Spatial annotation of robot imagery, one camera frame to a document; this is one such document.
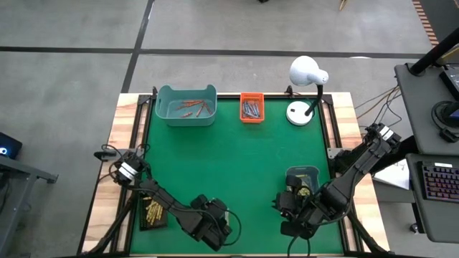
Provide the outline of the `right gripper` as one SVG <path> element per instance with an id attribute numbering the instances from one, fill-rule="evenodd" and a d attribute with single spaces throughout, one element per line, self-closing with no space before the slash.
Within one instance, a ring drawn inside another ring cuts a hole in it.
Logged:
<path id="1" fill-rule="evenodd" d="M 310 239 L 316 233 L 317 218 L 313 213 L 317 207 L 313 204 L 314 194 L 319 190 L 316 176 L 287 175 L 287 190 L 276 194 L 275 205 L 280 215 L 286 218 L 280 226 L 280 233 L 290 237 Z"/>

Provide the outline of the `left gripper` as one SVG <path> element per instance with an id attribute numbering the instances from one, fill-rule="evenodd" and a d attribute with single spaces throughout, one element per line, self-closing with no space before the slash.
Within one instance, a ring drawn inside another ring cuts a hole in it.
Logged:
<path id="1" fill-rule="evenodd" d="M 193 216 L 189 228 L 189 235 L 203 235 L 206 233 L 206 244 L 214 251 L 219 251 L 232 233 L 226 218 L 227 206 L 220 199 L 208 199 L 205 195 L 198 195 L 190 203 Z"/>

